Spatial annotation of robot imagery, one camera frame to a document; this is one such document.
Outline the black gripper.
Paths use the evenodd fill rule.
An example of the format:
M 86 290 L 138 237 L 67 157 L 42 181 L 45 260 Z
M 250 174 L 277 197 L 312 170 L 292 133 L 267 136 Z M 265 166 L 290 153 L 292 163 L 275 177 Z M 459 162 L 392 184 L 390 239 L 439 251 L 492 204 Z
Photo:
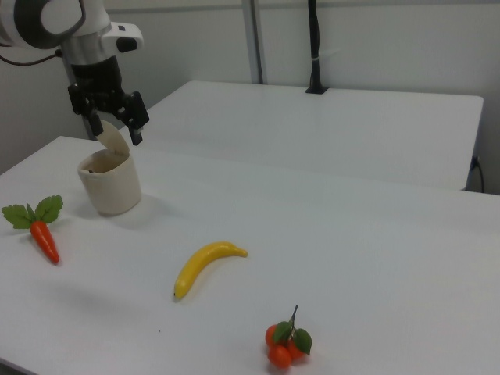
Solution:
M 149 121 L 148 111 L 138 91 L 126 94 L 115 56 L 89 65 L 70 66 L 73 83 L 68 87 L 73 111 L 84 115 L 92 135 L 103 132 L 98 111 L 116 115 L 128 129 L 132 145 L 139 145 L 144 125 Z

